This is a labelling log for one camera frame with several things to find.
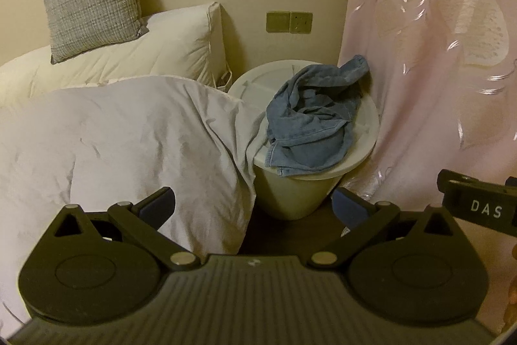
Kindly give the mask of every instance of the ribbed surface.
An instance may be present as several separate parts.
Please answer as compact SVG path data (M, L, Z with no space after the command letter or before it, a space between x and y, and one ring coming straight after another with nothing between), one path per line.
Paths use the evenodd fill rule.
M296 257L212 256L175 273L144 308L91 328L34 320L13 345L482 345L474 321L422 329L390 323L353 300L339 277Z

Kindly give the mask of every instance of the white bedsheet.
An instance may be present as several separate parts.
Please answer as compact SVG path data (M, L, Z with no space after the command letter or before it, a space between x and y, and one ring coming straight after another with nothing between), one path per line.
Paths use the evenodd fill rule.
M204 256L236 253L253 208L262 113L178 77L63 89L0 108L0 299L23 321L16 280L66 203L106 210L162 186L176 194L160 232ZM20 324L0 306L3 337Z

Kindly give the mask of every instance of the blue denim cloth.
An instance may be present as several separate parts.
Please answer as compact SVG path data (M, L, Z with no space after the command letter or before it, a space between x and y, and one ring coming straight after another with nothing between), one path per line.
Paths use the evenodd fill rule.
M368 71L366 59L357 55L340 68L309 65L287 81L266 109L266 167L278 167L284 177L339 163L353 144L350 122L361 101L356 82Z

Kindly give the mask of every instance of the metal screw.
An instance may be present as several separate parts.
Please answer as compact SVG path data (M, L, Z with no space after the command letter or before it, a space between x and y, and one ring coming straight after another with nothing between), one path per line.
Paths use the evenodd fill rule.
M338 257L332 252L316 252L311 260L317 265L331 265L337 262Z
M176 252L171 256L171 262L175 265L190 265L195 262L195 255L190 252Z

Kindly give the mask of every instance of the electrical outlet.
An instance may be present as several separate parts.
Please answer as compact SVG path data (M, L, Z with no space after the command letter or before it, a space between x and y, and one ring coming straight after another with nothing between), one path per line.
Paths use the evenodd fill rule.
M266 31L268 33L289 33L289 11L269 11L266 13Z
M312 12L291 12L289 32L293 34L310 34L312 30Z

